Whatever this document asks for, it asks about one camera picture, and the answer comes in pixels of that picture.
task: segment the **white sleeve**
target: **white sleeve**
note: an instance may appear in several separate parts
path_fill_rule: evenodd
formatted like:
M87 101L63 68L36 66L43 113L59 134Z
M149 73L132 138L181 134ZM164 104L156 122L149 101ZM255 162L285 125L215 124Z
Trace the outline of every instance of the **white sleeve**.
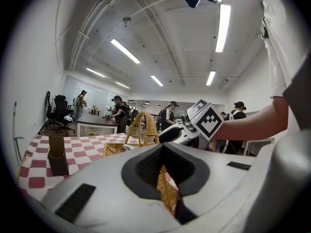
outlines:
M166 120L170 120L171 110L169 108L166 109Z
M267 38L264 40L269 57L270 67L270 98L282 97L283 92L286 90L286 82L281 64L278 60L276 52L271 44L271 41Z

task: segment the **floor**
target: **floor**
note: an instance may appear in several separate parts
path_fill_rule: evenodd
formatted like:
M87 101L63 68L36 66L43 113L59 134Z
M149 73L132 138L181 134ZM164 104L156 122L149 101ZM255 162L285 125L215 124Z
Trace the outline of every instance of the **floor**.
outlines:
M75 132L71 130L67 130L68 135L66 135L65 130L59 130L56 132L56 130L53 129L53 125L46 125L44 126L41 131L39 131L38 135L45 135L45 136L61 136L61 137L75 137L77 136L77 123L72 122L68 124L68 127L71 129L74 129ZM96 128L96 127L85 127L85 135L83 135L83 129L81 129L80 136L89 136L89 132L93 132L95 135L105 135L105 134L113 134L113 129L103 129L103 128ZM141 127L141 139L145 138L146 130L145 128ZM132 135L133 138L138 139L138 128L135 127Z

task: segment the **checkered table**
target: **checkered table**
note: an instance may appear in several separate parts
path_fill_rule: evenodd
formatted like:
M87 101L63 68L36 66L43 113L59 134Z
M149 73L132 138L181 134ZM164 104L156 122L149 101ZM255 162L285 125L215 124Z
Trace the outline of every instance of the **checkered table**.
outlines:
M89 163L102 158L104 145L108 142L124 143L127 135L123 133L86 137L64 137L69 175L84 168ZM129 138L128 143L138 143ZM46 193L68 176L53 176L48 152L48 136L36 136L27 150L32 156L26 156L20 167L18 186L22 193L41 201Z

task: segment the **basket handle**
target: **basket handle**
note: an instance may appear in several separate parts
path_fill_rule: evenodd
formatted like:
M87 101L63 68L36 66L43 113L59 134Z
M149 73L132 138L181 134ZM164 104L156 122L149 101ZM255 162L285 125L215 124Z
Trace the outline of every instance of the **basket handle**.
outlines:
M149 112L142 111L136 116L136 118L135 118L135 120L134 120L134 122L130 128L130 132L127 134L127 138L125 140L126 144L127 144L128 139L132 135L132 131L134 130L135 125L138 125L138 142L139 142L139 144L141 144L140 121L141 121L141 118L143 116L145 116L145 118L146 118L146 136L145 136L144 144L147 145L149 143L149 138L152 136L155 137L155 143L160 143L154 120L152 119Z

